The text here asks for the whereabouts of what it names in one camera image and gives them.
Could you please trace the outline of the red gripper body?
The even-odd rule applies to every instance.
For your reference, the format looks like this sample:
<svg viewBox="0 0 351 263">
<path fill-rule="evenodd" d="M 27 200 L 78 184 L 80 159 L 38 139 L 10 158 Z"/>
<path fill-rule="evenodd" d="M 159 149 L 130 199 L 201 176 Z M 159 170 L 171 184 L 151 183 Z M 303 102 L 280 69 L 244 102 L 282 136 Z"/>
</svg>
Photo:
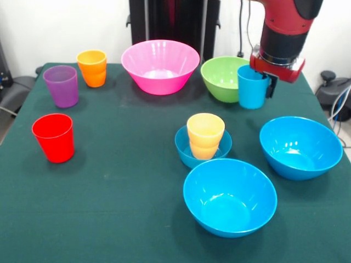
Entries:
<svg viewBox="0 0 351 263">
<path fill-rule="evenodd" d="M 293 83 L 299 77 L 305 59 L 296 57 L 293 59 L 279 59 L 268 55 L 260 45 L 255 45 L 250 56 L 250 67 L 259 72 L 270 76 L 275 76 L 282 81 Z"/>
</svg>

